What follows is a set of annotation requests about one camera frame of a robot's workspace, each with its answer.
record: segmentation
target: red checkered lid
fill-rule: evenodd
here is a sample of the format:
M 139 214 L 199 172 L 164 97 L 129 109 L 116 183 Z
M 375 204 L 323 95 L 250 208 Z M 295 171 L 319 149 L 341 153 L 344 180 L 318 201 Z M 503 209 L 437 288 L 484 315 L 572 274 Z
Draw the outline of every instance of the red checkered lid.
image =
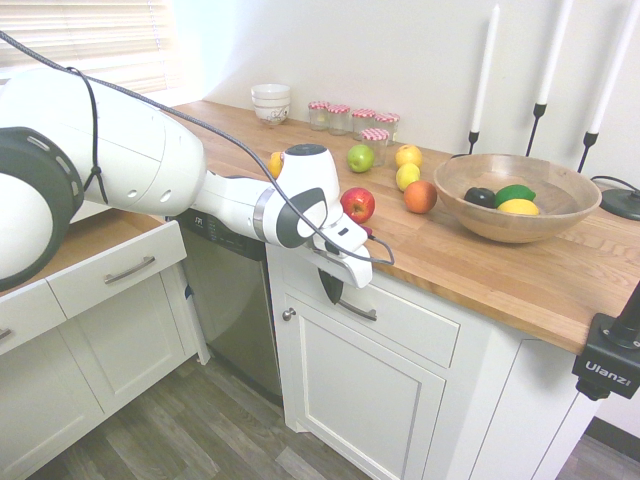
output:
M 384 128 L 367 128 L 360 132 L 365 140 L 386 140 L 389 138 L 389 132 Z
M 371 110 L 370 108 L 360 108 L 358 110 L 354 110 L 351 115 L 358 118 L 373 118 L 375 114 L 375 110 Z
M 310 102 L 309 108 L 313 110 L 322 110 L 323 108 L 329 108 L 329 105 L 330 105 L 329 102 L 321 102 L 321 101 Z
M 347 113 L 351 110 L 349 105 L 329 105 L 329 113 Z
M 400 120 L 400 115 L 395 113 L 377 113 L 374 118 L 378 122 L 394 123 Z

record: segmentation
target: kitchen counter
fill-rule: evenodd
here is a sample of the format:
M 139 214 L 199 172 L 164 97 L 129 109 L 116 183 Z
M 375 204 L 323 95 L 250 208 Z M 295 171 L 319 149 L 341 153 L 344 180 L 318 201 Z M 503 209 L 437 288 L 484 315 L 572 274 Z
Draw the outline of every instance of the kitchen counter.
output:
M 438 202 L 426 215 L 408 212 L 395 185 L 393 155 L 387 165 L 362 174 L 351 172 L 346 155 L 356 141 L 312 131 L 305 122 L 278 126 L 260 123 L 255 114 L 209 102 L 179 110 L 235 136 L 260 158 L 301 143 L 329 148 L 336 161 L 341 191 L 370 190 L 376 211 L 367 222 L 393 248 L 394 266 L 375 268 L 459 305 L 515 327 L 569 352 L 579 354 L 597 312 L 617 316 L 640 279 L 640 224 L 598 209 L 564 233 L 524 245 L 496 243 L 466 230 Z M 228 141 L 184 123 L 203 141 L 209 168 L 220 175 L 264 179 L 259 167 Z M 422 149 L 422 179 L 449 154 Z M 368 242 L 374 256 L 379 245 Z

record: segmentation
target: black cord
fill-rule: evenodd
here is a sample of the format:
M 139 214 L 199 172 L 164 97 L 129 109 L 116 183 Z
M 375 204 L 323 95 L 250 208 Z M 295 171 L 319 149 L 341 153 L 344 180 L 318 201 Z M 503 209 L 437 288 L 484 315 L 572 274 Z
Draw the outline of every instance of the black cord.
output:
M 25 55 L 28 55 L 29 57 L 33 58 L 34 60 L 37 60 L 38 62 L 40 62 L 40 63 L 42 63 L 42 64 L 44 64 L 44 65 L 46 65 L 46 66 L 48 66 L 50 68 L 53 68 L 54 70 L 60 70 L 60 71 L 65 72 L 65 73 L 69 73 L 70 75 L 76 75 L 76 73 L 67 70 L 63 66 L 58 65 L 57 63 L 49 60 L 48 58 L 40 55 L 39 53 L 34 52 L 30 48 L 26 47 L 25 45 L 23 45 L 20 42 L 18 42 L 17 40 L 15 40 L 10 35 L 7 35 L 2 30 L 0 30 L 0 39 L 4 40 L 9 45 L 11 45 L 12 47 L 14 47 L 17 50 L 21 51 Z M 370 262 L 370 263 L 381 263 L 381 264 L 384 264 L 384 265 L 393 265 L 395 263 L 395 258 L 393 256 L 393 252 L 391 250 L 391 247 L 389 247 L 386 244 L 384 244 L 384 247 L 386 248 L 387 252 L 389 253 L 389 260 L 383 260 L 383 259 L 380 259 L 380 258 L 363 257 L 362 255 L 358 255 L 356 253 L 350 252 L 349 250 L 347 250 L 345 248 L 342 248 L 340 245 L 336 244 L 333 240 L 331 240 L 329 237 L 327 237 L 324 233 L 322 233 L 313 224 L 313 222 L 311 222 L 311 220 L 309 220 L 307 217 L 305 217 L 302 214 L 302 212 L 300 210 L 298 210 L 298 207 L 296 207 L 293 204 L 293 202 L 291 201 L 291 199 L 289 199 L 289 197 L 284 193 L 284 191 L 282 190 L 280 185 L 278 185 L 278 183 L 276 182 L 276 179 L 273 177 L 273 175 L 271 175 L 271 172 L 269 172 L 269 169 L 264 164 L 264 162 L 260 159 L 260 157 L 258 157 L 253 152 L 253 150 L 251 150 L 248 146 L 246 146 L 240 140 L 232 137 L 231 135 L 229 135 L 226 132 L 223 132 L 222 130 L 219 130 L 218 128 L 214 127 L 213 125 L 209 125 L 208 123 L 203 122 L 202 120 L 199 120 L 199 119 L 197 119 L 195 117 L 192 117 L 191 115 L 187 115 L 186 113 L 182 113 L 182 112 L 180 112 L 178 110 L 175 110 L 173 108 L 167 107 L 166 105 L 163 105 L 163 104 L 158 103 L 158 102 L 156 102 L 154 100 L 151 100 L 150 98 L 144 97 L 144 96 L 140 95 L 139 93 L 132 92 L 131 90 L 128 90 L 128 89 L 126 89 L 124 87 L 121 87 L 119 85 L 115 85 L 113 83 L 105 82 L 104 80 L 100 80 L 100 79 L 93 78 L 93 77 L 87 77 L 87 78 L 89 80 L 91 80 L 92 82 L 98 83 L 98 84 L 103 85 L 105 87 L 109 87 L 109 88 L 111 88 L 113 90 L 116 90 L 116 91 L 118 91 L 120 93 L 123 93 L 123 94 L 125 94 L 125 95 L 127 95 L 129 97 L 135 98 L 136 100 L 139 100 L 141 102 L 144 102 L 144 103 L 147 103 L 149 105 L 152 105 L 152 106 L 156 107 L 159 110 L 162 110 L 162 111 L 170 113 L 171 115 L 174 115 L 174 116 L 176 116 L 178 118 L 186 120 L 187 122 L 191 122 L 191 123 L 193 123 L 195 125 L 198 125 L 198 126 L 204 128 L 206 130 L 209 130 L 210 132 L 215 133 L 216 135 L 221 136 L 225 140 L 233 143 L 237 147 L 239 147 L 242 150 L 244 150 L 258 164 L 260 169 L 264 172 L 264 174 L 267 176 L 269 181 L 273 184 L 273 188 L 275 188 L 275 190 L 280 194 L 280 196 L 285 201 L 285 203 L 287 205 L 289 205 L 289 207 L 291 207 L 291 209 L 294 211 L 294 213 L 304 223 L 306 223 L 309 226 L 309 228 L 311 228 L 311 230 L 313 230 L 325 242 L 329 242 L 329 244 L 333 245 L 339 252 L 344 253 L 345 255 L 347 255 L 349 257 L 353 257 L 356 260 L 362 260 L 364 262 Z
M 96 97 L 93 94 L 93 88 L 91 87 L 91 84 L 89 83 L 89 80 L 87 80 L 87 77 L 84 73 L 74 67 L 67 67 L 67 70 L 75 73 L 80 78 L 82 78 L 82 81 L 87 86 L 87 90 L 89 91 L 89 98 L 91 99 L 91 115 L 93 120 L 93 150 L 91 159 L 93 162 L 93 167 L 91 167 L 91 174 L 89 175 L 89 178 L 87 178 L 87 181 L 84 182 L 83 188 L 86 192 L 91 185 L 91 180 L 93 180 L 94 177 L 97 178 L 98 186 L 100 187 L 100 193 L 102 194 L 102 200 L 104 200 L 105 205 L 109 205 L 109 200 L 107 200 L 107 192 L 104 189 L 104 183 L 102 181 L 102 169 L 98 165 L 98 106 L 96 104 Z
M 636 187 L 634 187 L 630 183 L 627 183 L 624 180 L 620 180 L 619 178 L 616 178 L 616 177 L 610 177 L 608 175 L 596 175 L 595 177 L 591 177 L 591 180 L 598 180 L 598 179 L 611 180 L 612 182 L 618 182 L 618 183 L 621 183 L 622 185 L 624 185 L 626 187 L 629 187 L 631 190 L 633 190 L 635 192 L 638 192 L 638 189 Z

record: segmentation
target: yellow apple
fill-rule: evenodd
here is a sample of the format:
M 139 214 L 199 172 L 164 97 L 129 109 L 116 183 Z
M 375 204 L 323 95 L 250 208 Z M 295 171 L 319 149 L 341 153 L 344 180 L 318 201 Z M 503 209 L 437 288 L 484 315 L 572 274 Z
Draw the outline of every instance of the yellow apple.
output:
M 422 166 L 422 152 L 415 145 L 403 145 L 396 152 L 396 167 L 400 168 L 407 163 Z
M 420 180 L 420 169 L 413 163 L 401 166 L 396 172 L 396 184 L 403 192 L 411 183 L 418 180 Z

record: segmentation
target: stainless steel dishwasher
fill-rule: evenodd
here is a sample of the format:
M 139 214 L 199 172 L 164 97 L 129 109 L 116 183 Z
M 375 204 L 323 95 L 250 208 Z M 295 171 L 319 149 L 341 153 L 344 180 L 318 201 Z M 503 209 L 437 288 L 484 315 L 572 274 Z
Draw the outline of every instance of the stainless steel dishwasher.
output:
M 264 243 L 232 232 L 197 210 L 175 219 L 207 344 L 256 391 L 282 404 Z

